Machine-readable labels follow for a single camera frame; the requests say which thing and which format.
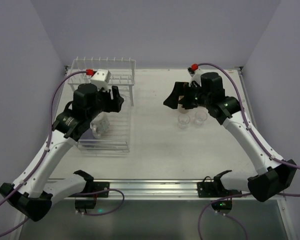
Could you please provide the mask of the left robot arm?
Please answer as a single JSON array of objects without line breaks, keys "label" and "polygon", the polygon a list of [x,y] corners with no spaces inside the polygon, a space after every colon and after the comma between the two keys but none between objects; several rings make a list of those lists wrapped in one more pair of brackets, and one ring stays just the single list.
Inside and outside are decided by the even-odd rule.
[{"label": "left robot arm", "polygon": [[77,170],[51,186],[47,181],[64,155],[90,128],[92,120],[102,112],[120,112],[123,102],[115,85],[109,91],[98,89],[92,83],[79,85],[72,101],[56,117],[45,144],[17,179],[0,186],[0,194],[34,222],[67,197],[101,196],[107,188],[96,187],[94,178],[83,170]]}]

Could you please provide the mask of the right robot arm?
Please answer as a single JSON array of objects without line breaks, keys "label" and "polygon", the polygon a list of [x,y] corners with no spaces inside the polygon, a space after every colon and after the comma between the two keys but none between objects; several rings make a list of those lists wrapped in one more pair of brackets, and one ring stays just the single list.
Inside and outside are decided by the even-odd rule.
[{"label": "right robot arm", "polygon": [[206,108],[209,115],[236,139],[257,173],[255,176],[244,176],[225,170],[215,175],[211,182],[204,182],[204,191],[222,197],[227,193],[249,192],[256,200],[265,202],[291,185],[296,163],[292,159],[284,163],[276,162],[274,159],[278,154],[262,136],[251,134],[255,127],[242,112],[240,102],[226,95],[223,79],[218,73],[194,73],[191,82],[175,82],[163,104],[174,110],[178,106],[186,110]]}]

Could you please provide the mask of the beige cup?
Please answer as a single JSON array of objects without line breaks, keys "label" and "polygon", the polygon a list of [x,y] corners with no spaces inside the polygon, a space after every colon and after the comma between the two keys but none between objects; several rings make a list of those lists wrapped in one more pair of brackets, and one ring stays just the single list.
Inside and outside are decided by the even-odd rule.
[{"label": "beige cup", "polygon": [[[178,101],[182,100],[183,98],[184,98],[183,95],[179,96]],[[182,104],[179,104],[179,103],[178,103],[178,108],[177,108],[177,110],[178,110],[181,114],[186,114],[186,113],[188,113],[188,111],[189,111],[188,109],[185,109],[185,108],[183,107]]]}]

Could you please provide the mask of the clear glass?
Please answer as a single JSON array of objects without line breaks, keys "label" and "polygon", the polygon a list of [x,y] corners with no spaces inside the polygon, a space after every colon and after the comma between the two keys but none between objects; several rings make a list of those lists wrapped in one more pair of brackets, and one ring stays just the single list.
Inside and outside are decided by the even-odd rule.
[{"label": "clear glass", "polygon": [[208,118],[208,114],[204,110],[196,111],[194,114],[194,125],[196,127],[202,127]]},{"label": "clear glass", "polygon": [[178,120],[178,127],[180,129],[186,129],[191,121],[191,118],[188,114],[180,114],[177,120]]}]

